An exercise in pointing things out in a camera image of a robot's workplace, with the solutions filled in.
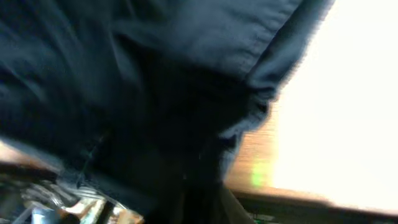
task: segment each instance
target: dark blue fabric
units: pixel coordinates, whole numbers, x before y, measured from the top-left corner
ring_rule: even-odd
[[[325,3],[0,1],[0,133],[143,214],[217,189]]]

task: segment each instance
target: wooden surface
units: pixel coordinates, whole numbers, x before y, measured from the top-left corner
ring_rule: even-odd
[[[229,188],[398,215],[397,3],[335,3]]]

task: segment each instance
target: navy blue clothing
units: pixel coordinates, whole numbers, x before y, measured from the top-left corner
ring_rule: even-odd
[[[142,214],[210,191],[326,2],[0,1],[0,133]]]

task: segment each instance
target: dark garment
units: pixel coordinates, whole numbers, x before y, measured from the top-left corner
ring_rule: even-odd
[[[0,1],[0,132],[144,215],[212,195],[326,2]]]

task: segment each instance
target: jacket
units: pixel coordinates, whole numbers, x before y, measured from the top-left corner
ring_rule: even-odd
[[[325,6],[0,1],[0,135],[143,215],[211,202]]]

